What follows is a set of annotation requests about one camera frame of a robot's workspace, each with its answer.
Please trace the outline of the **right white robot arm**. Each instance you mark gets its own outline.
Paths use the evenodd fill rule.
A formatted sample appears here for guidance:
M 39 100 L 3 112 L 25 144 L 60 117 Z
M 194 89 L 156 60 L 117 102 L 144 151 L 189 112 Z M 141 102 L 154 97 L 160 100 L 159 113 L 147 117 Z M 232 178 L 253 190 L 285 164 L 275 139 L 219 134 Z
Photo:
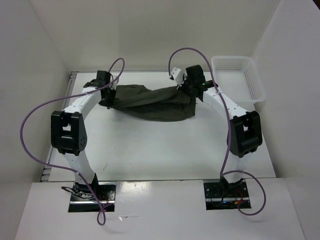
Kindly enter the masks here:
M 260 115 L 255 110 L 249 112 L 238 106 L 213 79 L 206 80 L 200 65 L 185 70 L 175 67 L 170 72 L 170 78 L 176 82 L 179 90 L 198 98 L 227 120 L 227 155 L 231 153 L 242 158 L 255 152 L 262 144 Z

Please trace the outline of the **olive green shorts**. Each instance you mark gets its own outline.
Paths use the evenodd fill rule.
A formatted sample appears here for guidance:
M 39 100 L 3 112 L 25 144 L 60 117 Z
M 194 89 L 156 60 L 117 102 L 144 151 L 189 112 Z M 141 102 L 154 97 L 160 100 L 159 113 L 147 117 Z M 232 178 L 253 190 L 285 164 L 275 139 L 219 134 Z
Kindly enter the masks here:
M 154 122 L 179 122 L 196 114 L 196 98 L 175 86 L 151 90 L 144 85 L 119 85 L 113 109 Z

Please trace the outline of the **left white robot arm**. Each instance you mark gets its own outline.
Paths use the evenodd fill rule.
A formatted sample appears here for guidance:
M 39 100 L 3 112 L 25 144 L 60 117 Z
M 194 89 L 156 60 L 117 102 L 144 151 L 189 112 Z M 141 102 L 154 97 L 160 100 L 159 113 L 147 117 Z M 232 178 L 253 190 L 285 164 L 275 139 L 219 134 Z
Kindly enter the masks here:
M 96 78 L 87 82 L 69 106 L 51 114 L 51 145 L 62 154 L 74 174 L 74 187 L 71 192 L 83 194 L 94 200 L 100 194 L 98 177 L 92 170 L 85 148 L 88 136 L 85 118 L 99 103 L 110 104 L 115 99 L 117 81 L 108 71 L 97 71 Z

